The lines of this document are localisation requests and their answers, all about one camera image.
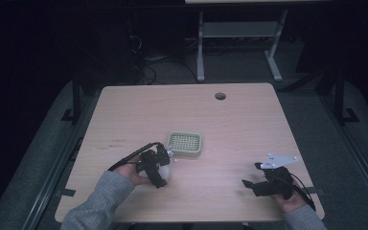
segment gray carpet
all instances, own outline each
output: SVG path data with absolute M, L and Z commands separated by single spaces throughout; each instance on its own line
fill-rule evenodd
M 303 44 L 286 42 L 279 45 L 275 58 L 284 77 L 283 82 L 280 83 L 275 82 L 271 77 L 263 55 L 264 47 L 264 44 L 259 44 L 249 47 L 246 49 L 247 52 L 206 56 L 205 83 L 270 82 L 275 88 L 281 88 L 304 76 L 294 73 Z M 194 54 L 186 56 L 185 64 L 196 72 Z M 171 62 L 170 59 L 153 63 L 150 67 L 157 73 L 158 81 L 155 84 L 196 83 L 189 68 L 180 63 Z M 327 108 L 328 99 L 314 93 L 315 85 L 316 80 L 295 92 L 279 93 L 279 100 L 311 179 L 315 187 L 325 193 L 320 199 L 326 213 L 324 218 L 326 226 L 329 229 L 368 229 L 368 187 L 342 137 L 342 127 L 334 120 Z M 64 148 L 64 139 L 72 135 L 74 140 L 70 143 L 75 143 L 76 137 L 83 136 L 98 96 L 84 97 L 84 115 L 78 126 L 60 121 L 64 110 L 71 108 L 71 96 L 71 84 L 67 84 L 58 95 L 13 177 L 11 185 L 0 202 L 0 229 L 20 229 L 23 226 L 58 151 Z M 357 146 L 365 152 L 365 158 L 368 161 L 368 107 L 358 90 L 350 84 L 346 85 L 345 97 L 346 105 L 354 110 L 360 123 L 348 124 L 344 128 L 352 134 Z M 59 229 L 60 224 L 54 219 L 59 203 L 58 191 L 64 188 L 72 166 L 73 161 L 70 161 L 37 229 Z M 283 222 L 254 222 L 249 225 L 256 230 L 286 228 Z M 210 225 L 208 229 L 233 229 L 231 226 Z M 207 229 L 207 227 L 208 225 L 199 225 L 197 229 Z M 117 225 L 114 228 L 126 229 L 127 226 Z M 179 229 L 180 226 L 150 224 L 145 228 Z

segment white clip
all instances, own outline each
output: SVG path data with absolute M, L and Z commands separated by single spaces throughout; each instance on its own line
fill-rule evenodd
M 298 161 L 296 156 L 283 156 L 270 153 L 267 159 L 261 164 L 262 169 L 277 169 L 284 165 L 289 165 Z
M 172 146 L 169 146 L 168 148 L 167 148 L 167 154 L 169 155 L 169 157 L 172 159 L 172 161 L 174 162 L 174 163 L 177 163 L 177 158 L 175 158 L 175 157 L 173 157 L 173 155 L 174 155 L 174 152 L 172 151 Z

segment black cord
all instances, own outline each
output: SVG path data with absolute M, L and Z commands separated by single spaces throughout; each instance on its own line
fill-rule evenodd
M 161 63 L 178 63 L 178 64 L 181 64 L 182 66 L 186 67 L 190 71 L 191 75 L 195 79 L 195 82 L 197 82 L 196 74 L 194 73 L 194 71 L 188 65 L 183 63 L 182 61 L 179 61 L 179 60 L 157 60 L 157 61 L 151 62 L 149 64 L 161 64 Z
M 116 162 L 113 166 L 111 166 L 108 170 L 109 171 L 114 171 L 116 170 L 118 167 L 123 166 L 124 164 L 126 164 L 127 162 L 129 162 L 129 160 L 131 160 L 133 157 L 135 157 L 136 155 L 142 153 L 142 151 L 147 150 L 153 146 L 158 146 L 161 145 L 161 143 L 159 142 L 155 142 L 155 143 L 149 143 L 141 148 L 139 148 L 138 150 L 134 151 L 133 153 L 131 153 L 129 156 L 123 158 L 122 160 Z
M 300 184 L 303 186 L 304 190 L 306 191 L 306 194 L 310 197 L 310 200 L 312 200 L 312 197 L 311 197 L 311 195 L 310 195 L 310 193 L 309 193 L 309 190 L 306 188 L 306 186 L 303 184 L 303 182 L 300 180 L 300 178 L 298 178 L 298 177 L 297 177 L 295 174 L 293 174 L 293 173 L 290 173 L 290 175 L 291 175 L 292 177 L 296 178 L 296 179 L 300 182 Z
M 147 65 L 143 66 L 143 68 L 148 68 L 148 69 L 150 69 L 150 70 L 151 70 L 151 72 L 153 72 L 153 78 L 151 79 L 151 81 L 149 81 L 148 76 L 143 72 L 143 75 L 144 75 L 144 77 L 145 77 L 146 81 L 148 82 L 148 85 L 153 84 L 153 83 L 156 81 L 156 78 L 157 78 L 157 73 L 156 73 L 156 71 L 155 71 L 153 68 L 151 68 L 151 67 L 149 67 L 149 66 L 147 66 Z
M 208 42 L 205 43 L 204 54 L 206 56 L 222 56 L 222 55 L 226 55 L 226 54 L 235 52 L 237 50 L 237 47 L 229 41 L 214 41 L 214 43 L 216 43 L 215 46 L 208 44 Z M 220 46 L 222 46 L 223 49 L 226 49 L 226 51 L 219 52 L 219 50 L 221 50 Z
M 304 191 L 301 188 L 299 188 L 296 185 L 292 185 L 292 184 L 288 183 L 287 181 L 285 181 L 284 179 L 282 179 L 280 177 L 273 176 L 273 178 L 278 179 L 279 181 L 282 181 L 283 183 L 289 185 L 295 192 L 297 192 L 304 199 L 304 201 L 306 201 L 306 203 L 312 208 L 313 211 L 316 211 L 315 204 L 313 203 L 312 197 L 311 197 L 308 189 L 304 185 L 304 183 L 296 175 L 294 175 L 292 173 L 290 173 L 290 175 L 295 177 L 301 183 L 301 185 L 303 186 L 303 188 L 305 189 L 305 191 L 307 193 L 304 193 Z

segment wooden table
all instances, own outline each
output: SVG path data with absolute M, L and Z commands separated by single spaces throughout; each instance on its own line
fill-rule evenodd
M 217 93 L 225 100 L 217 100 Z M 268 83 L 114 86 L 103 90 L 56 212 L 67 212 L 93 192 L 102 173 L 171 131 L 202 135 L 201 155 L 171 163 L 166 187 L 135 188 L 117 209 L 119 222 L 263 221 L 282 219 L 276 204 L 255 197 L 242 179 L 265 181 L 255 162 L 269 153 L 297 156 L 287 166 L 312 186 L 282 107 Z M 319 217 L 324 211 L 312 196 Z

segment sweatshirt sleeve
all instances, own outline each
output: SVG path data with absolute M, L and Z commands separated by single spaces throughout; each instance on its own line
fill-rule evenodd
M 309 205 L 284 214 L 293 230 L 326 230 L 324 223 Z
M 104 172 L 89 198 L 65 216 L 61 229 L 107 229 L 133 189 L 133 183 L 118 172 Z

